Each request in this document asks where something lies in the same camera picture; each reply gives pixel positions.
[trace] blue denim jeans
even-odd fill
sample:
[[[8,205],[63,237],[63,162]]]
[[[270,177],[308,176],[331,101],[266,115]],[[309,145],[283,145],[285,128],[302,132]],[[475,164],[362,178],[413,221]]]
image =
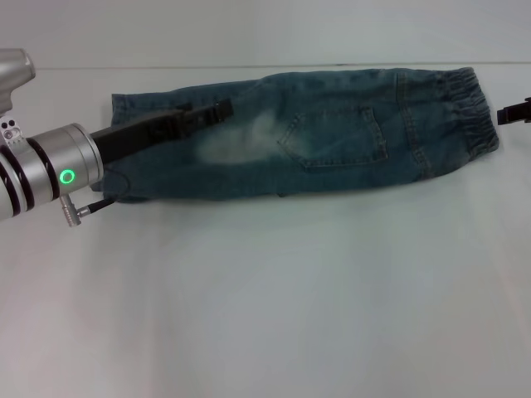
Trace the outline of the blue denim jeans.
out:
[[[284,73],[167,93],[113,95],[113,124],[230,98],[234,116],[109,165],[121,201],[344,191],[453,172],[498,147],[474,70]],[[93,186],[124,190],[107,172]]]

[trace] white wall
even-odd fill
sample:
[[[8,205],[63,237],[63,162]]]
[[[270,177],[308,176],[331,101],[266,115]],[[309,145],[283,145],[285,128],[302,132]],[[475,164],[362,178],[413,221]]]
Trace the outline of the white wall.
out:
[[[174,66],[466,63],[494,113],[531,95],[531,64],[492,64],[531,61],[530,7],[9,0],[0,43],[47,68],[13,96],[28,135],[104,127],[114,92],[333,69]],[[499,133],[406,187],[4,221],[0,396],[528,397],[531,129]]]

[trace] black clamp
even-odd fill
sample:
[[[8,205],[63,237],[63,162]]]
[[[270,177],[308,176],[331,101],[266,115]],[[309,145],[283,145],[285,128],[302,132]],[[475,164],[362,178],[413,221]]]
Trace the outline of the black clamp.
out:
[[[498,125],[525,121],[531,123],[531,98],[526,98],[523,104],[508,106],[498,111]]]

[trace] green indicator light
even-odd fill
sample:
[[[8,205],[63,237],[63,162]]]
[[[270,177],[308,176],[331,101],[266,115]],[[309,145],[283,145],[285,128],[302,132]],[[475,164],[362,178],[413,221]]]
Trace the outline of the green indicator light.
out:
[[[76,174],[73,170],[63,170],[61,174],[59,175],[59,181],[61,181],[63,184],[70,184],[76,179]]]

